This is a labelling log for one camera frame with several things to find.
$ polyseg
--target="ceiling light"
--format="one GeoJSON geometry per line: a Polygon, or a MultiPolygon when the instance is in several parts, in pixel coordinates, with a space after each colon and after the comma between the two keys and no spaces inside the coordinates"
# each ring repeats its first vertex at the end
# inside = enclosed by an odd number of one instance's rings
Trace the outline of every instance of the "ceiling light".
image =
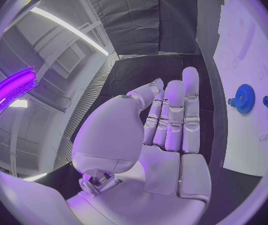
{"type": "Polygon", "coordinates": [[[67,22],[63,21],[62,19],[54,16],[53,14],[50,14],[49,12],[46,12],[46,11],[42,10],[40,8],[37,8],[37,7],[32,8],[31,11],[36,13],[36,14],[39,14],[41,16],[44,16],[45,18],[50,19],[50,20],[52,20],[52,21],[54,21],[54,22],[56,22],[58,24],[60,24],[61,26],[65,27],[66,29],[68,29],[71,32],[73,32],[74,34],[78,35],[80,38],[84,39],[86,42],[88,42],[90,45],[92,45],[93,47],[95,47],[96,49],[101,51],[106,56],[109,55],[109,53],[105,49],[103,49],[100,45],[98,45],[95,41],[90,39],[88,36],[86,36],[84,33],[79,31],[78,29],[76,29],[72,25],[70,25],[67,22]]]}
{"type": "Polygon", "coordinates": [[[45,172],[45,173],[37,175],[37,176],[31,176],[31,177],[25,178],[24,181],[32,182],[32,181],[35,181],[41,177],[44,177],[46,174],[47,173],[45,172]]]}
{"type": "Polygon", "coordinates": [[[14,107],[14,108],[27,108],[27,100],[17,99],[13,103],[11,103],[9,105],[9,107],[14,107]]]}

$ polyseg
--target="air vent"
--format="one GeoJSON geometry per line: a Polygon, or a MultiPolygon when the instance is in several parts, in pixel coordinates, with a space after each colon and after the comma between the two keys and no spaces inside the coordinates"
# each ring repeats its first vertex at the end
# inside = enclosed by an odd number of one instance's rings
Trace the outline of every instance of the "air vent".
{"type": "Polygon", "coordinates": [[[84,57],[85,54],[74,43],[57,58],[57,62],[70,73],[84,57]]]}

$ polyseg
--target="white robotic hand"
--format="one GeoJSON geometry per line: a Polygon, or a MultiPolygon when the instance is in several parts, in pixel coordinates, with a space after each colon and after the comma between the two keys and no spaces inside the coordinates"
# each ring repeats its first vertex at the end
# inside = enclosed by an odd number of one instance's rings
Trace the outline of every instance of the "white robotic hand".
{"type": "Polygon", "coordinates": [[[160,78],[98,107],[84,122],[72,149],[82,189],[96,196],[119,184],[114,173],[130,170],[140,156],[144,129],[139,113],[163,90],[160,78]]]}

